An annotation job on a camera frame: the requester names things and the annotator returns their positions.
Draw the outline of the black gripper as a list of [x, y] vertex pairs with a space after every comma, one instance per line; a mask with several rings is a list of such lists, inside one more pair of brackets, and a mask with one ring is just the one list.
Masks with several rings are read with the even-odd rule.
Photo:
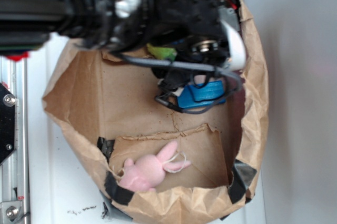
[[153, 73], [161, 90], [179, 90], [202, 75], [209, 79], [239, 78], [246, 65], [239, 34], [240, 0], [153, 0], [150, 44], [177, 51]]

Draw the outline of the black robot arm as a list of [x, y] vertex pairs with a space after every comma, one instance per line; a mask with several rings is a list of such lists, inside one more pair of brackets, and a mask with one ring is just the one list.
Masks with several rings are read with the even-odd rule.
[[40, 49], [51, 33], [142, 67], [233, 77], [246, 52], [226, 17], [239, 0], [1, 0], [1, 54]]

